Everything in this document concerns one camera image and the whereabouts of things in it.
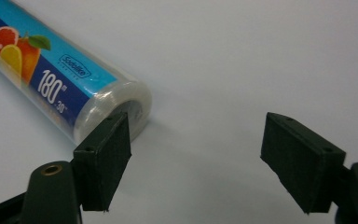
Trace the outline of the plastic wrap roll blue label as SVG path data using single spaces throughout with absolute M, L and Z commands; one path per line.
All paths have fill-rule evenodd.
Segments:
M 11 0 L 0 0 L 0 72 L 75 144 L 101 122 L 128 114 L 130 139 L 146 125 L 146 85 L 53 31 Z

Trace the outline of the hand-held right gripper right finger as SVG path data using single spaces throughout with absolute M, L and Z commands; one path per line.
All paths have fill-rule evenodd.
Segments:
M 267 113 L 261 160 L 304 213 L 329 211 L 345 157 L 342 149 L 297 120 Z

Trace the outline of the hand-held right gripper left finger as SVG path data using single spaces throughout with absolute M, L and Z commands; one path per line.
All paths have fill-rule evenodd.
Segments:
M 108 211 L 131 158 L 128 115 L 104 119 L 75 149 L 72 165 L 84 211 Z

